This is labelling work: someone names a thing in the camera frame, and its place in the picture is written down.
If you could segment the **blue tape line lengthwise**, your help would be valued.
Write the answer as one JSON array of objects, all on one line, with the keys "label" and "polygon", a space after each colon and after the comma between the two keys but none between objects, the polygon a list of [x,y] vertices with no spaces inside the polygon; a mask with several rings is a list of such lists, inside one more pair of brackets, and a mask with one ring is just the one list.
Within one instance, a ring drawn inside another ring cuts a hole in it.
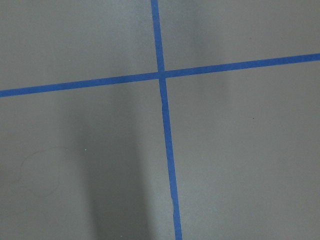
[{"label": "blue tape line lengthwise", "polygon": [[170,188],[170,197],[172,201],[172,219],[174,236],[176,240],[183,239],[180,206],[178,197],[178,186],[174,159],[174,149],[172,142],[172,131],[170,122],[170,108],[168,101],[167,81],[165,76],[165,62],[163,53],[163,43],[161,34],[160,12],[157,0],[151,1],[151,12],[153,21],[153,32],[155,42],[155,53],[157,61],[158,84],[161,98],[161,112],[164,131],[164,141],[166,149],[167,170]]}]

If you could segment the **blue tape line crosswise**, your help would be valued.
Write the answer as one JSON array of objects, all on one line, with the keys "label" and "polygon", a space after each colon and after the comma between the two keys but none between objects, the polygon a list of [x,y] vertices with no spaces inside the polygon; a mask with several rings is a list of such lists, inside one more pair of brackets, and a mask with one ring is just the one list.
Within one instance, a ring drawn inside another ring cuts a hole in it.
[{"label": "blue tape line crosswise", "polygon": [[[225,63],[225,64],[192,67],[192,68],[184,68],[184,69],[166,70],[162,75],[165,76],[166,78],[175,78],[175,77],[202,75],[202,74],[210,74],[210,73],[218,73],[218,72],[228,72],[228,71],[235,71],[235,70],[262,68],[262,67],[270,67],[270,66],[278,66],[278,65],[315,62],[319,60],[320,60],[320,54],[313,53],[313,54],[304,54],[304,55],[297,55],[297,56],[288,56],[288,57],[242,61],[242,62],[235,62],[235,63]],[[150,73],[141,73],[141,74],[133,74],[133,75],[125,75],[125,76],[91,79],[91,80],[5,89],[0,91],[0,97],[6,98],[6,97],[13,97],[13,96],[20,96],[20,95],[30,95],[30,94],[56,92],[56,91],[81,89],[81,88],[91,88],[91,87],[116,85],[116,84],[124,84],[124,83],[143,82],[143,81],[159,79],[160,76],[161,74],[158,72],[150,72]]]}]

